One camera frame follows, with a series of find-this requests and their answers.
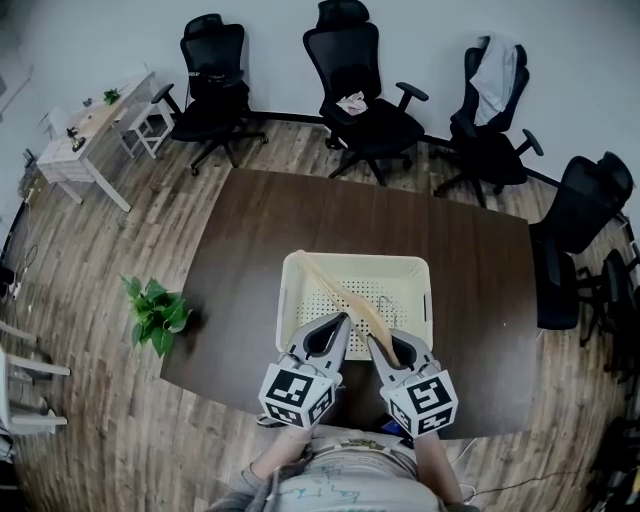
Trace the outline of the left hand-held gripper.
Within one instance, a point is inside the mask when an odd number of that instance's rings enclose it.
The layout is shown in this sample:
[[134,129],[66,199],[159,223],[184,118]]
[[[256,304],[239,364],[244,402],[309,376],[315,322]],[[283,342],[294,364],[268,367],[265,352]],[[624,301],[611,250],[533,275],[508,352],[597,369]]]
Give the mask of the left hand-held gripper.
[[342,383],[340,366],[350,333],[347,313],[328,314],[300,327],[289,351],[267,369],[259,392],[264,414],[300,429],[319,423]]

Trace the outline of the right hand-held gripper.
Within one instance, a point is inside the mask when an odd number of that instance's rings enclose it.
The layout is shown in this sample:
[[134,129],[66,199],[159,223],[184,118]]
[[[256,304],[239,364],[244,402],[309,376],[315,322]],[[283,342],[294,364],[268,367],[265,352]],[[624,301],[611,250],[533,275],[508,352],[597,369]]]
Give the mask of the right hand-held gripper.
[[390,416],[411,437],[451,425],[458,398],[449,372],[441,370],[422,339],[399,329],[392,329],[391,336],[396,364],[375,336],[367,336],[371,360],[384,385],[380,394]]

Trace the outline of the wooden clothes hanger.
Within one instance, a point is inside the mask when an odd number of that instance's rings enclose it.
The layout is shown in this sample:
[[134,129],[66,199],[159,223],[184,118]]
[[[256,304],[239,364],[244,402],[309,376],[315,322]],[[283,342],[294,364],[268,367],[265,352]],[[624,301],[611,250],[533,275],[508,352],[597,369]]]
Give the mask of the wooden clothes hanger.
[[398,365],[391,330],[371,302],[339,285],[304,250],[297,250],[295,255],[304,270],[316,280],[338,308],[345,307],[345,312],[354,312],[357,318],[362,318],[368,324],[371,333],[382,344],[391,362]]

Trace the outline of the cream plastic basket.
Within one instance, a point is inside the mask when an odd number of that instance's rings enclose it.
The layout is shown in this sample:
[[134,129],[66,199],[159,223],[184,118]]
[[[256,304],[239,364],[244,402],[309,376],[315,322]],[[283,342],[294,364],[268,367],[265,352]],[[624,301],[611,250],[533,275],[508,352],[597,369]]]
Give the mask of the cream plastic basket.
[[326,289],[310,272],[312,261],[324,275],[348,292],[367,299],[390,328],[399,329],[433,347],[433,311],[429,267],[419,257],[309,252],[296,253],[283,262],[276,347],[286,352],[294,332],[322,316],[347,312],[353,327],[345,358],[368,361],[367,320],[356,313],[346,297]]

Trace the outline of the person's left forearm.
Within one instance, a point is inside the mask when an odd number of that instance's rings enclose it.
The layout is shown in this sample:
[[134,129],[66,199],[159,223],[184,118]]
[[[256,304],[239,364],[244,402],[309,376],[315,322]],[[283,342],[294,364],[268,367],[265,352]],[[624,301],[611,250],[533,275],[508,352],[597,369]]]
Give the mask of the person's left forearm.
[[299,461],[312,435],[312,430],[294,426],[281,428],[273,442],[251,463],[252,474],[263,484],[279,467]]

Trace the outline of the person's right forearm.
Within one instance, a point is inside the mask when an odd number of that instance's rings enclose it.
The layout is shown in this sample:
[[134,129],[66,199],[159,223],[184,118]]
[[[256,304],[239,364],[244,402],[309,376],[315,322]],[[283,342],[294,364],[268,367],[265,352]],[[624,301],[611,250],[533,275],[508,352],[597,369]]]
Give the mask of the person's right forearm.
[[445,505],[464,502],[461,487],[436,432],[414,439],[418,481],[428,487]]

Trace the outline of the person's grey white clothing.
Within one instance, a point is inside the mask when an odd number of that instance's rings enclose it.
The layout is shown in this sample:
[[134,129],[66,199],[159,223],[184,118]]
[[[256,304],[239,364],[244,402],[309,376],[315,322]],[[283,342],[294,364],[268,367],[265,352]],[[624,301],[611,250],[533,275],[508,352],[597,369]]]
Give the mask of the person's grey white clothing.
[[263,484],[250,465],[207,512],[480,512],[445,505],[418,481],[414,441],[391,435],[322,428]]

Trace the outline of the green potted plant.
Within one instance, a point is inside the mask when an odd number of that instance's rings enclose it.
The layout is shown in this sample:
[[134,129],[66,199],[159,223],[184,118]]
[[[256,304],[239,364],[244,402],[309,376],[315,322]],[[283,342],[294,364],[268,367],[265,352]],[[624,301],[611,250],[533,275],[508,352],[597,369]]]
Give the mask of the green potted plant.
[[133,346],[150,343],[157,356],[164,357],[172,350],[175,335],[186,328],[192,310],[180,293],[167,290],[154,278],[145,286],[135,276],[120,279],[134,321]]

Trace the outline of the black mesh office chair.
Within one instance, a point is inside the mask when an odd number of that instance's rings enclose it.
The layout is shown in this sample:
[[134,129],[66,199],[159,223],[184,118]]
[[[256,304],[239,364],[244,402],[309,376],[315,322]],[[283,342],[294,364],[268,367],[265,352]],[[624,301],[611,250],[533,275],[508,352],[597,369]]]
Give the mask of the black mesh office chair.
[[573,257],[622,210],[632,189],[629,169],[612,152],[597,162],[582,156],[569,161],[549,211],[529,226],[540,329],[578,325],[580,285]]

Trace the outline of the pink crumpled cloth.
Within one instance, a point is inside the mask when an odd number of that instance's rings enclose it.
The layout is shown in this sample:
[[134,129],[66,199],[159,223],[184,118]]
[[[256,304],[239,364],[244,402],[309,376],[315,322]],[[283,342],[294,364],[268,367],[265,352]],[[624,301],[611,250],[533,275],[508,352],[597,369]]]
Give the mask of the pink crumpled cloth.
[[336,105],[351,117],[359,116],[369,109],[362,91],[344,96],[336,102]]

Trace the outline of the white stool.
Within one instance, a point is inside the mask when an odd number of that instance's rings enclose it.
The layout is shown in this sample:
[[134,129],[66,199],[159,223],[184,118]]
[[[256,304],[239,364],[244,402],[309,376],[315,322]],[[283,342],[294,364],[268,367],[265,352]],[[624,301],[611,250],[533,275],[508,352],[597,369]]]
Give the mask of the white stool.
[[[165,128],[160,135],[156,135],[150,119],[159,114]],[[111,128],[117,141],[130,159],[135,159],[134,151],[142,146],[152,159],[156,158],[158,148],[170,135],[175,123],[171,115],[164,110],[160,103],[136,103],[127,108],[122,116],[117,118]]]

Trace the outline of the white garment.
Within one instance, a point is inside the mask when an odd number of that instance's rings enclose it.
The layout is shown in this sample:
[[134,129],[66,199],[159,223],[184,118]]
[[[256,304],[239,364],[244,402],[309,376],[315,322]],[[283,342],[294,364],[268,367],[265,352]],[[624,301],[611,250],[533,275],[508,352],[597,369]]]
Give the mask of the white garment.
[[511,97],[517,71],[516,42],[504,35],[490,34],[485,53],[470,84],[478,93],[474,124],[487,125],[502,113]]

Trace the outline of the white desk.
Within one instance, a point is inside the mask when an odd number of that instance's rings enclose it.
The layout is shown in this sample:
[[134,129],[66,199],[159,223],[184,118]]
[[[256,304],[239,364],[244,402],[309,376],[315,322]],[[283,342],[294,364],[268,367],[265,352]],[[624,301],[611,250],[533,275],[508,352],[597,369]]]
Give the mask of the white desk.
[[31,357],[21,357],[5,352],[0,346],[0,423],[11,435],[32,435],[43,432],[55,434],[58,427],[67,425],[64,416],[58,416],[49,406],[33,409],[9,398],[9,381],[14,370],[21,370],[31,382],[47,380],[53,376],[68,377],[67,366],[51,364],[48,356],[39,349],[35,335],[12,327],[0,320],[0,333],[16,337],[26,343]]

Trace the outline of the light wooden desk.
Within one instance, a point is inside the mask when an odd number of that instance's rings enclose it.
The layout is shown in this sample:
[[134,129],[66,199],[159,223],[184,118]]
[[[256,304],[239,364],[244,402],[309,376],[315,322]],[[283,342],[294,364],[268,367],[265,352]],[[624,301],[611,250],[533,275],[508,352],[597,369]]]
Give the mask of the light wooden desk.
[[108,133],[116,118],[130,107],[139,95],[150,91],[154,82],[153,71],[126,78],[115,86],[121,96],[113,105],[102,102],[82,110],[72,122],[72,128],[78,130],[76,138],[85,138],[82,147],[74,151],[72,140],[66,133],[57,135],[36,162],[47,182],[59,185],[77,204],[81,204],[83,200],[72,185],[96,183],[118,207],[124,212],[129,212],[129,203],[94,165],[90,155]]

